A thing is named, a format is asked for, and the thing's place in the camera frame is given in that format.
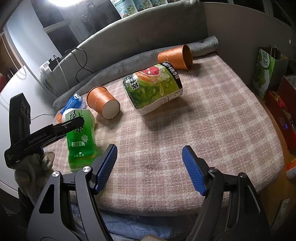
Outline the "gloved left hand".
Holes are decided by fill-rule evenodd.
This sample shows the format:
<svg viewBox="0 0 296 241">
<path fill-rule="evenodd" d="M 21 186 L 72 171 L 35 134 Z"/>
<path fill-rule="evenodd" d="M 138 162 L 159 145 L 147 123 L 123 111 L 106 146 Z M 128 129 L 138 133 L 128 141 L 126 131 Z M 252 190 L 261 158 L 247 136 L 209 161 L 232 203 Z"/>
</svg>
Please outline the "gloved left hand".
<svg viewBox="0 0 296 241">
<path fill-rule="evenodd" d="M 15 181 L 22 194 L 29 197 L 33 205 L 37 203 L 44 186 L 53 173 L 54 159 L 53 152 L 45 152 L 42 157 L 39 154 L 33 154 L 14 166 Z"/>
</svg>

